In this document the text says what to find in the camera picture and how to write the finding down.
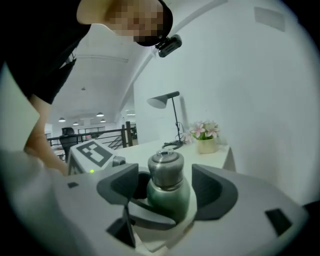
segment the white ceiling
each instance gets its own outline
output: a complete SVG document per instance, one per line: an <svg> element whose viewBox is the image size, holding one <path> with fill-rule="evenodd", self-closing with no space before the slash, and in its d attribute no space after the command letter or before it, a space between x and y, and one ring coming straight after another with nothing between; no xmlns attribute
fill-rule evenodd
<svg viewBox="0 0 320 256"><path fill-rule="evenodd" d="M181 2L164 1L168 5ZM97 112L103 112L103 118L107 122L114 122L123 98L120 93L123 92L120 89L120 78L126 75L123 71L133 52L141 47L103 25L92 25L77 48L76 64L55 97L52 112L75 121L80 118L95 118ZM56 114L52 114L49 121L55 123L56 118Z"/></svg>

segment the black cap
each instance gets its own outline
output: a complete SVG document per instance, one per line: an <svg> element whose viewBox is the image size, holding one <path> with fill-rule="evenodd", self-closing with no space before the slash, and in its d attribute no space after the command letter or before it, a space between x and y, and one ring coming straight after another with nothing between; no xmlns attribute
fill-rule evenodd
<svg viewBox="0 0 320 256"><path fill-rule="evenodd" d="M163 24L158 25L160 29L157 30L156 35L150 36L134 36L133 40L141 46L155 46L169 35L174 23L174 16L169 7L163 2L158 0L163 6Z"/></svg>

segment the flower pot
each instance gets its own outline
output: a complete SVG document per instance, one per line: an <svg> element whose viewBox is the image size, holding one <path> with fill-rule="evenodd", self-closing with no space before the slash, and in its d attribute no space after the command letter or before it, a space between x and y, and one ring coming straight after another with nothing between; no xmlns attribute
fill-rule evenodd
<svg viewBox="0 0 320 256"><path fill-rule="evenodd" d="M209 154L216 152L218 150L218 146L214 138L196 140L196 149L199 154Z"/></svg>

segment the person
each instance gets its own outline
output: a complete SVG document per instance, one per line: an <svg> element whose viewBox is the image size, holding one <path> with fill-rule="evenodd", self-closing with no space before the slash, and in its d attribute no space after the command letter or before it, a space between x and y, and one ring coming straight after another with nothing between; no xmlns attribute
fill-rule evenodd
<svg viewBox="0 0 320 256"><path fill-rule="evenodd" d="M169 34L172 12L162 0L6 2L4 61L40 114L25 151L67 175L66 163L54 154L44 130L51 104L75 65L79 42L91 24L102 24L141 46L154 46Z"/></svg>

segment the camera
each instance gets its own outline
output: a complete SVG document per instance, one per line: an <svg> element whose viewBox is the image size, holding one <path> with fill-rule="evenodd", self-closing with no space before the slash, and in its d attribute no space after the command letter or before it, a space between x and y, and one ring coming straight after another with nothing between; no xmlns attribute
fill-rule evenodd
<svg viewBox="0 0 320 256"><path fill-rule="evenodd" d="M174 50L182 46L181 37L178 34L175 34L172 37L167 37L165 40L158 43L155 48L159 51L159 56L164 58L172 53Z"/></svg>

